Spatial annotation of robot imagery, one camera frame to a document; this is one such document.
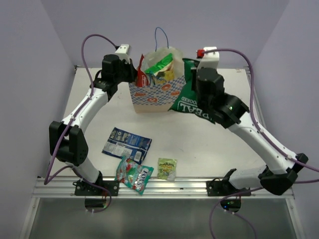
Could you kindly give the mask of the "red Chuba chips bag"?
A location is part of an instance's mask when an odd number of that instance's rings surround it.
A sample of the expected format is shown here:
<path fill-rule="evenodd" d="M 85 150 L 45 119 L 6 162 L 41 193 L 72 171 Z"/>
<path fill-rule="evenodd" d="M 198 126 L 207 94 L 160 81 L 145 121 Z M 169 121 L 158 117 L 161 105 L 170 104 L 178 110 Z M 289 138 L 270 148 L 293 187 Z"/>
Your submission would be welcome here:
<path fill-rule="evenodd" d="M 138 74 L 136 79 L 136 86 L 137 87 L 144 87 L 149 86 L 150 81 L 145 73 L 145 71 L 149 68 L 148 62 L 145 59 L 144 55 L 141 55 L 139 65 L 137 68 Z"/>

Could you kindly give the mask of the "green Real chips bag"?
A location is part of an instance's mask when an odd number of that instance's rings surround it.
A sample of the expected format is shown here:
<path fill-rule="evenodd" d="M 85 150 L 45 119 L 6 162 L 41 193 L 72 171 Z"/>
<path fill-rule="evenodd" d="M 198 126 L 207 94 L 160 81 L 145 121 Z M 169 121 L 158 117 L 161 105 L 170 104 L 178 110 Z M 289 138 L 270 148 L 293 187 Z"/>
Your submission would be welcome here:
<path fill-rule="evenodd" d="M 179 96 L 169 108 L 169 111 L 193 114 L 201 119 L 205 119 L 212 124 L 215 124 L 215 121 L 207 114 L 204 113 L 197 106 L 197 98 L 195 91 L 192 90 L 192 68 L 198 65 L 198 60 L 192 60 L 189 58 L 183 58 L 184 62 L 184 78 L 185 85 L 182 87 Z"/>

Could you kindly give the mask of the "green Chuba cassava chips bag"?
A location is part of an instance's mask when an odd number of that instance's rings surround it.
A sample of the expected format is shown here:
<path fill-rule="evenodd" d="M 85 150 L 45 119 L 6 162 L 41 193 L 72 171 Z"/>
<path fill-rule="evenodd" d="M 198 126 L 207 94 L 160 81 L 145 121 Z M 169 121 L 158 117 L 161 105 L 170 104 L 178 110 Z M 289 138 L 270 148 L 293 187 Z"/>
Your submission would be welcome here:
<path fill-rule="evenodd" d="M 173 54 L 170 53 L 158 61 L 155 65 L 146 69 L 144 73 L 154 85 L 164 84 L 175 78 L 173 67 Z"/>

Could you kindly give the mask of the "checkered paper bag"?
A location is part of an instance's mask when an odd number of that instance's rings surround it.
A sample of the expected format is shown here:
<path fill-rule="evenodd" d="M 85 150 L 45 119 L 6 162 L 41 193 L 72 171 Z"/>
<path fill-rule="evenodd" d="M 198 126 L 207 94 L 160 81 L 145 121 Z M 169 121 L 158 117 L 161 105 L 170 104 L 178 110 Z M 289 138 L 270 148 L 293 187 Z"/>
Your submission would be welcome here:
<path fill-rule="evenodd" d="M 164 84 L 137 87 L 136 81 L 129 84 L 131 100 L 136 113 L 166 112 L 175 102 L 182 87 L 185 85 L 183 53 L 170 45 L 167 34 L 161 27 L 154 32 L 154 51 L 143 54 L 149 68 L 168 54 L 173 54 L 175 78 Z"/>

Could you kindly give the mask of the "blue snack packet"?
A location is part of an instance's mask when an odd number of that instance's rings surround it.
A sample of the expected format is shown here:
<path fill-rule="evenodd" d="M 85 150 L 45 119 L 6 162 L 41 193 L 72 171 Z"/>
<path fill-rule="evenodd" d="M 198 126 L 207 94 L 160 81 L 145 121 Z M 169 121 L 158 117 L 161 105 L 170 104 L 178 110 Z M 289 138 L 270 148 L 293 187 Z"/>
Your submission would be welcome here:
<path fill-rule="evenodd" d="M 151 146 L 152 139 L 113 128 L 102 152 L 116 158 L 126 157 L 141 165 Z"/>

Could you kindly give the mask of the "Fox's candy packet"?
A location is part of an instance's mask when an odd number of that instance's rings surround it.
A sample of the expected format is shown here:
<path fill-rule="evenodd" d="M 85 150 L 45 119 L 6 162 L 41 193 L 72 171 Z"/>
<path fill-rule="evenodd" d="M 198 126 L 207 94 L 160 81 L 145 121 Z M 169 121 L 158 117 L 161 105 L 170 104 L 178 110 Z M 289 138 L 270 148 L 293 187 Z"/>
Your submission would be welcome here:
<path fill-rule="evenodd" d="M 153 171 L 153 167 L 139 165 L 123 156 L 117 167 L 115 180 L 142 195 Z"/>

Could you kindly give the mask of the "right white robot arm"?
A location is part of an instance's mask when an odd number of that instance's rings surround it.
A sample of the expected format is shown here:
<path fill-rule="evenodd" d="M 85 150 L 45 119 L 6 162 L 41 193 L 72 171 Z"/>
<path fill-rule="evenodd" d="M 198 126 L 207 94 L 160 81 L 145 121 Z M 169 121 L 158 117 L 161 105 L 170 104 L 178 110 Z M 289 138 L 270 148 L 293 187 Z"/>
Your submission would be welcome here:
<path fill-rule="evenodd" d="M 192 68 L 191 89 L 197 106 L 215 123 L 231 131 L 250 146 L 265 162 L 254 169 L 231 169 L 208 186 L 219 195 L 234 195 L 247 188 L 263 187 L 274 195 L 284 194 L 295 183 L 308 157 L 287 149 L 261 124 L 254 123 L 249 107 L 237 96 L 225 92 L 224 78 L 216 69 Z"/>

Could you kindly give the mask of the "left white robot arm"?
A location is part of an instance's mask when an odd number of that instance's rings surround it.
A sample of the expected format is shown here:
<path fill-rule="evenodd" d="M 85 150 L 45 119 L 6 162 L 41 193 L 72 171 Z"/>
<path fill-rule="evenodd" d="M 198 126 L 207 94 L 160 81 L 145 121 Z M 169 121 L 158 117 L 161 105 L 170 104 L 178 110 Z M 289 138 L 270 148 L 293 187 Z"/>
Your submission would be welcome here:
<path fill-rule="evenodd" d="M 52 160 L 58 159 L 72 167 L 87 181 L 86 190 L 96 196 L 102 193 L 104 184 L 98 180 L 101 173 L 88 158 L 85 131 L 98 111 L 117 92 L 122 82 L 132 83 L 137 76 L 128 53 L 105 55 L 101 77 L 93 81 L 85 98 L 62 121 L 49 126 L 49 145 Z"/>

